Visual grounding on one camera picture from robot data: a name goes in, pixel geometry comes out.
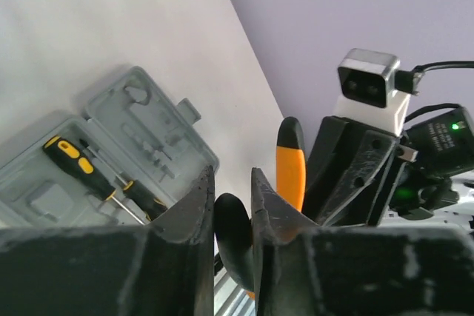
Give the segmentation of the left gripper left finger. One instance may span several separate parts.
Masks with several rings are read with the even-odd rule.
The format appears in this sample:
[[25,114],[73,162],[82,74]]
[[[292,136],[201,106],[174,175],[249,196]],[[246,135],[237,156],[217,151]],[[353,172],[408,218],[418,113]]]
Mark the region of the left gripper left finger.
[[215,176],[145,226],[1,231],[3,315],[211,315]]

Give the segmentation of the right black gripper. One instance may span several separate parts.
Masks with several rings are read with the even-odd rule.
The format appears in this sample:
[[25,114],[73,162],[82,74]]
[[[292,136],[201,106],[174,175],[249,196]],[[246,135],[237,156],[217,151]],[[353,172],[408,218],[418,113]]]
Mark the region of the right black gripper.
[[[368,186],[390,157],[398,139],[346,118],[321,122],[307,159],[302,212],[329,226]],[[452,177],[459,174],[459,149],[417,147],[409,141],[395,149],[387,182],[387,207],[406,220],[425,220],[439,208],[458,202]]]

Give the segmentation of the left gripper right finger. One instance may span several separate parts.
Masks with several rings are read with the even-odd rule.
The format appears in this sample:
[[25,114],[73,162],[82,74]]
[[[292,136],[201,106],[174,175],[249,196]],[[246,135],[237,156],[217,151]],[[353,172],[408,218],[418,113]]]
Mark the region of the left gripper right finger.
[[473,237],[447,227],[322,227],[251,172],[258,315],[471,315]]

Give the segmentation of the black yellow screwdriver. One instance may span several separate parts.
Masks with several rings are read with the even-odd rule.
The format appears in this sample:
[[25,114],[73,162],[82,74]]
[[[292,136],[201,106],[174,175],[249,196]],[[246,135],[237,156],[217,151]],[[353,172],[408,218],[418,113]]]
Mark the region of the black yellow screwdriver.
[[133,201],[145,213],[149,221],[155,220],[167,211],[167,206],[158,199],[153,192],[143,185],[142,182],[128,178],[123,173],[118,172],[96,149],[92,148],[85,139],[80,138],[79,143],[86,151],[113,173],[114,178],[119,182],[119,186],[121,187],[124,196]]
[[116,198],[116,188],[72,142],[60,135],[52,137],[42,147],[47,157],[63,172],[84,184],[101,201],[113,201],[139,224],[142,219]]

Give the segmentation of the orange handled pliers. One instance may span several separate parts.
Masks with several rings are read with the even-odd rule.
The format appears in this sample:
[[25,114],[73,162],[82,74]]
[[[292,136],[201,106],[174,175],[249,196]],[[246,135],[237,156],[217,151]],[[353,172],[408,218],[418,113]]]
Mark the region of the orange handled pliers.
[[[276,143],[276,192],[293,208],[302,210],[306,187],[304,136],[299,120],[284,118]],[[219,258],[230,277],[255,298],[253,277],[253,230],[242,201],[231,193],[214,203],[214,234]]]

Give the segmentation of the grey plastic tool case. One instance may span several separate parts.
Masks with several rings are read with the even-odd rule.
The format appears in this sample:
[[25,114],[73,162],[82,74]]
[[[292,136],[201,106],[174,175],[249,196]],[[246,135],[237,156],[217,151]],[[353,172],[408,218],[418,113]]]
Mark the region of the grey plastic tool case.
[[41,121],[36,139],[1,162],[1,226],[67,227],[139,224],[113,201],[58,168],[42,147],[60,135],[76,145],[116,188],[116,198],[148,223],[126,198],[113,173],[86,151],[85,139],[118,172],[143,183],[167,208],[181,200],[205,167],[219,160],[195,131],[200,113],[183,99],[172,102],[152,77],[132,67],[91,95],[78,115],[59,113]]

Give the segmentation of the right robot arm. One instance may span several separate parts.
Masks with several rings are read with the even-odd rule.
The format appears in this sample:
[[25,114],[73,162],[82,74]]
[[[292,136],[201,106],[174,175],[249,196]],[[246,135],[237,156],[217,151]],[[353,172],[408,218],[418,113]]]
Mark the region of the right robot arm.
[[473,170],[473,120],[454,103],[408,118],[430,112],[399,136],[326,117],[307,161],[303,215],[319,226],[378,226],[388,212],[416,221],[456,204],[453,177]]

